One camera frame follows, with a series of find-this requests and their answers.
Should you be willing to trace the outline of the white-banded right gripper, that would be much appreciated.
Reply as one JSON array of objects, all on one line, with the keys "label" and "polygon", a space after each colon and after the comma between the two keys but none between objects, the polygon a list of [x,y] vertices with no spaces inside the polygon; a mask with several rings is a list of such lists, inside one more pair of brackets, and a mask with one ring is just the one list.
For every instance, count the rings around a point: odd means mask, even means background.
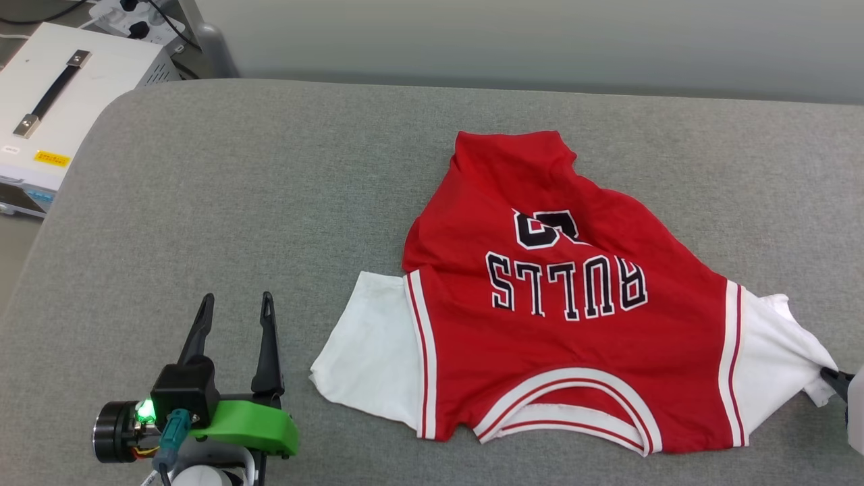
[{"label": "white-banded right gripper", "polygon": [[846,402],[846,434],[848,443],[864,456],[864,370],[845,373],[823,367],[821,378]]}]

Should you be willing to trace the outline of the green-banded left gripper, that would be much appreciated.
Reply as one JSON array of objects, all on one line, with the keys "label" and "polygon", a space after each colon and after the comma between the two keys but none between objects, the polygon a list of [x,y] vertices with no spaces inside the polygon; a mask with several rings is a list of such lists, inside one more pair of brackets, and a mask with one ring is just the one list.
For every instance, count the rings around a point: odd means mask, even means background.
[{"label": "green-banded left gripper", "polygon": [[[206,338],[212,329],[213,310],[214,295],[204,295],[186,336],[179,365],[188,365],[195,356],[204,356]],[[263,292],[260,324],[262,338],[251,391],[261,396],[281,396],[285,391],[284,376],[271,292]],[[289,413],[280,406],[261,405],[250,400],[219,401],[209,427],[192,428],[190,436],[261,450],[268,456],[295,456],[300,445],[298,428]]]}]

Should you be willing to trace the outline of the red and white basketball jersey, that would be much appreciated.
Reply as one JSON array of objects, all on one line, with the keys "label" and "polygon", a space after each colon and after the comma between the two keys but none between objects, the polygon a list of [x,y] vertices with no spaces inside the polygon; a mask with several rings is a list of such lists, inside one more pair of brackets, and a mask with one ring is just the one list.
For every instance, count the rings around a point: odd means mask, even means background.
[{"label": "red and white basketball jersey", "polygon": [[327,400],[447,441],[543,429],[639,455],[747,446],[838,369],[783,294],[711,270],[553,130],[456,137],[404,276],[367,273],[311,366]]}]

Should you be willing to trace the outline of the white equipment box yellow label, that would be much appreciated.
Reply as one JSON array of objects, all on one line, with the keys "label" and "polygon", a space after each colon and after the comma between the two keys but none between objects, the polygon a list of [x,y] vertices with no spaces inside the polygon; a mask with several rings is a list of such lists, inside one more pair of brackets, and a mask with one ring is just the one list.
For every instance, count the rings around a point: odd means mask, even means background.
[{"label": "white equipment box yellow label", "polygon": [[[92,53],[29,139],[12,134],[78,50]],[[41,24],[0,69],[0,213],[45,217],[100,113],[124,93],[179,80],[164,47]]]}]

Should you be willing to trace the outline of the white power strip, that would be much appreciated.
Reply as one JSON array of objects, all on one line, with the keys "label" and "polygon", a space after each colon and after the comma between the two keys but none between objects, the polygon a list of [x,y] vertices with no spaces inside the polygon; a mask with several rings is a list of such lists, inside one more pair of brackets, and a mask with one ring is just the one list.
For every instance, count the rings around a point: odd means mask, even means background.
[{"label": "white power strip", "polygon": [[186,26],[165,11],[173,0],[96,0],[89,11],[95,26],[114,36],[167,44]]}]

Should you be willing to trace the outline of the grey metal frame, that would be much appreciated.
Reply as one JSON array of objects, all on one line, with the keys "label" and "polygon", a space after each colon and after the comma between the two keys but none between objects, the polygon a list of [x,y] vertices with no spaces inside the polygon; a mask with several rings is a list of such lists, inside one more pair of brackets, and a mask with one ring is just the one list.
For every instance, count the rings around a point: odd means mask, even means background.
[{"label": "grey metal frame", "polygon": [[212,68],[216,79],[237,79],[240,72],[234,64],[224,34],[216,25],[205,21],[200,10],[203,0],[177,0],[188,22],[189,28],[201,47],[204,58]]}]

